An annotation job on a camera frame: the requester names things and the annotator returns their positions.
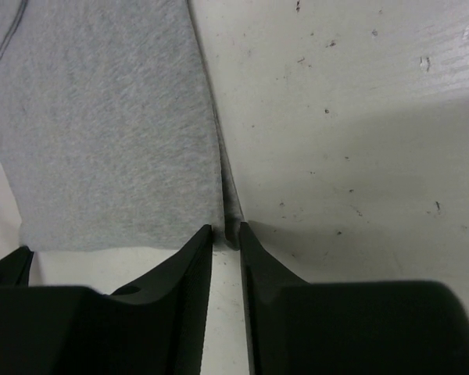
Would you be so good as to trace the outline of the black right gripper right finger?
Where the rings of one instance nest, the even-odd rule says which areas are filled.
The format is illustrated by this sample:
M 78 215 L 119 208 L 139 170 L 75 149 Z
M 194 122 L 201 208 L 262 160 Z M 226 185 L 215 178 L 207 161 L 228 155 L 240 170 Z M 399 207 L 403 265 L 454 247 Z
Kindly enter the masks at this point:
M 469 374 L 469 318 L 429 280 L 311 284 L 238 232 L 253 374 Z

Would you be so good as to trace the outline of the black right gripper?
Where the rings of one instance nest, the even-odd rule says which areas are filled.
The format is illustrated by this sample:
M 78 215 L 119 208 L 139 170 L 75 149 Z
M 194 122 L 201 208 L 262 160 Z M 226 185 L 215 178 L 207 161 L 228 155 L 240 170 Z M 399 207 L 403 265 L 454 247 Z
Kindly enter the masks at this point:
M 0 287 L 28 286 L 34 253 L 21 246 L 0 260 Z

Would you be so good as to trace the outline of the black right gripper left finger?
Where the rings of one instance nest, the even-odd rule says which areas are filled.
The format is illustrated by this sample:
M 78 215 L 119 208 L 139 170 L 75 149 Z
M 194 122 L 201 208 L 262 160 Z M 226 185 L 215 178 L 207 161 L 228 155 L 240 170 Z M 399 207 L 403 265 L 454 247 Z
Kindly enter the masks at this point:
M 213 231 L 109 295 L 83 286 L 0 287 L 0 374 L 197 374 Z

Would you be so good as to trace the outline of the grey tank top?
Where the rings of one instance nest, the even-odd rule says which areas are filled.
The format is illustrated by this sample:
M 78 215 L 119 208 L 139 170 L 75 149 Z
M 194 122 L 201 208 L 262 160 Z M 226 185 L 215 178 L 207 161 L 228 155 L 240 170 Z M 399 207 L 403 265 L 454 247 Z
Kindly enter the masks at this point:
M 0 163 L 37 252 L 238 244 L 186 1 L 0 1 Z

